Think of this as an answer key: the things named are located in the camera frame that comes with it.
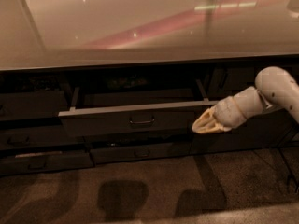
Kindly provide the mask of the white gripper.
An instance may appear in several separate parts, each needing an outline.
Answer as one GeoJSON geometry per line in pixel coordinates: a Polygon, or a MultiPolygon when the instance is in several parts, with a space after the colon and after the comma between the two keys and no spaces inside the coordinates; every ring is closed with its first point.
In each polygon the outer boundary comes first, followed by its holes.
{"type": "Polygon", "coordinates": [[[228,96],[207,109],[192,125],[198,134],[229,132],[248,120],[244,97],[228,96]]]}

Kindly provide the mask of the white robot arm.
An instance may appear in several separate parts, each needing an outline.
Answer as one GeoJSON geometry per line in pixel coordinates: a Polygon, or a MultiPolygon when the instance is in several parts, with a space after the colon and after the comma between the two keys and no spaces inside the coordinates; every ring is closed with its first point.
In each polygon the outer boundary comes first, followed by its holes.
{"type": "MultiPolygon", "coordinates": [[[[226,15],[245,15],[245,35],[223,39],[231,52],[247,56],[296,53],[299,47],[299,0],[206,0],[196,9],[212,20],[226,15]]],[[[248,119],[283,108],[299,121],[299,86],[286,70],[277,66],[262,69],[254,84],[227,96],[205,111],[192,125],[195,133],[221,133],[235,129],[248,119]]]]}

